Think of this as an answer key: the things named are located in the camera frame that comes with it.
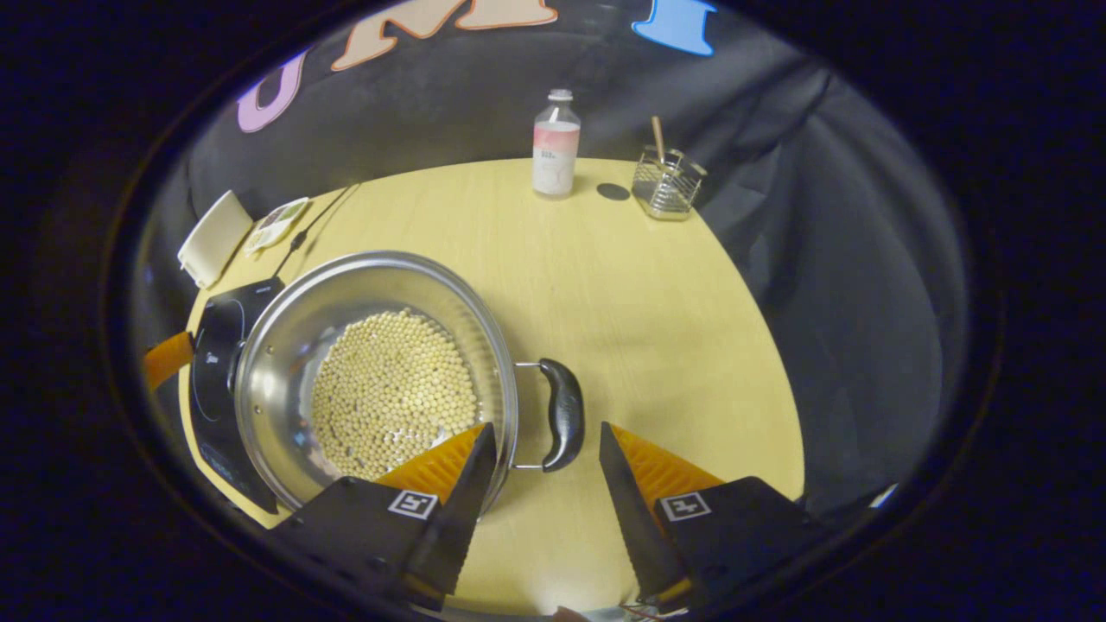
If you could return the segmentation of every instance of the black cable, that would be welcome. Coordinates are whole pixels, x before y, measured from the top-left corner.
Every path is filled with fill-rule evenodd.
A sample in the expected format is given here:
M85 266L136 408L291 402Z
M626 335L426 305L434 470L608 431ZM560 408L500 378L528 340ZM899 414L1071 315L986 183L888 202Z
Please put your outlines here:
M315 226L315 222L319 222L319 219L322 218L323 215L326 214L332 207L334 207L334 205L338 203L338 199L345 196L346 190L351 188L356 188L357 186L361 186L361 184L357 184L356 186L346 186L345 188L343 188L342 191L338 193L338 196L334 197L331 200L331 203L327 204L327 206L324 207L323 210L319 212L319 216L315 216L314 220L307 224L307 226L304 227L303 230L301 230L292 238L292 243L289 245L288 253L284 255L284 259L281 260L280 266L276 267L276 271L273 272L272 276L273 279L275 279L276 276L280 274L281 269L284 268L284 263L286 263L289 258L292 257L292 253L299 250L301 246L303 246L303 242L307 239L307 231Z
M182 159L185 162L182 166L182 174L185 176L185 203L188 204L188 209L190 209L192 211L192 216L196 217L196 222L199 222L202 216L200 212L196 211L196 201L192 200L192 154L186 153Z

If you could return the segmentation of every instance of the pink letter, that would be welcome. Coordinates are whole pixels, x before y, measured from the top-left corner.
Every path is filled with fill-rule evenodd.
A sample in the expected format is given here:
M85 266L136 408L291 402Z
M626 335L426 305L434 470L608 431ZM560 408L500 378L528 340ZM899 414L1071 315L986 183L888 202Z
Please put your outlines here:
M396 38L384 37L384 25L388 22L411 37L432 37L465 2L466 0L410 0L365 18L353 27L345 53L334 61L331 69L347 70L395 48Z
M555 22L556 17L545 0L472 0L472 8L456 25L463 30L540 25Z
M280 71L280 92L276 99L265 107L258 105L258 93L261 91L261 82L253 85L244 95L238 99L238 126L242 132L250 133L261 129L272 123L288 108L289 104L300 91L300 73L303 71L303 59L307 56L307 51L284 63Z

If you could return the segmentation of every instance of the white box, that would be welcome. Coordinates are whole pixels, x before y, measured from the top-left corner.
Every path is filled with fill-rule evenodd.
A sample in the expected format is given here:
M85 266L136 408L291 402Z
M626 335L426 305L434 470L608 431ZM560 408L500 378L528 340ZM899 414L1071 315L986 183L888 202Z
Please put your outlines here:
M206 289L222 276L234 249L250 231L253 219L232 190L227 190L200 218L177 251L180 269L187 270L196 287Z

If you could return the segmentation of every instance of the pot rim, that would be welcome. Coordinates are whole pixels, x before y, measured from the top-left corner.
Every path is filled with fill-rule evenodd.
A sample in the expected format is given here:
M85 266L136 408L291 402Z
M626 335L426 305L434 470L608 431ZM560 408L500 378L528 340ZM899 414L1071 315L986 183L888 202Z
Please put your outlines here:
M288 490L269 466L264 455L257 449L259 445L254 438L253 423L249 416L249 404L247 404L246 397L249 392L243 390L247 386L246 383L249 377L248 370L252 367L254 360L261 353L260 344L263 341L262 335L272 328L281 312L292 301L304 296L304 292L330 278L351 270L365 268L413 270L445 284L468 305L480 322L481 330L483 330L491 342L492 351L495 355L495 373L499 376L503 392L503 440L502 445L497 447L495 470L492 473L488 493L484 495L483 505L480 508L480 514L483 515L492 507L495 499L499 498L503 489L503 484L507 481L507 475L514 464L520 407L518 386L514 377L514 360L507 348L507 340L503 338L499 324L476 291L449 268L432 259L411 252L372 250L332 259L292 281L269 302L246 338L242 355L238 361L238 369L234 372L234 416L238 419L238 429L242 437L242 443L246 445L246 453L250 457L250 462L253 463L253 467L261 475L261 478L276 494L276 497L284 506L292 511L303 507L306 501L299 499Z

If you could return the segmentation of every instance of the letter cutout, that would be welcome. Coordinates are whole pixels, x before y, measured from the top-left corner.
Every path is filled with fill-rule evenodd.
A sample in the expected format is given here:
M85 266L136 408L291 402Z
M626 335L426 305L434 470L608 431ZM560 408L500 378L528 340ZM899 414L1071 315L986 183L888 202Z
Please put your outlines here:
M467 0L409 0L397 7L369 15L353 27L346 50L331 64L334 71L344 71L371 61L396 46L395 37L384 37L384 27L392 22L407 34L418 39L434 37L449 15Z
M513 25L541 25L556 21L557 12L545 0L472 0L469 12L455 22L463 30Z
M280 92L276 93L276 99L265 107L261 107L258 104L261 84L264 80L254 84L252 89L238 99L238 127L242 132L249 134L261 129L275 121L288 108L292 100L295 99L295 94L300 91L300 75L303 73L303 60L305 58L307 58L306 50L281 65Z
M634 22L634 32L661 45L684 52L713 55L714 49L707 43L703 31L707 13L718 9L700 0L653 0L653 13L644 22Z

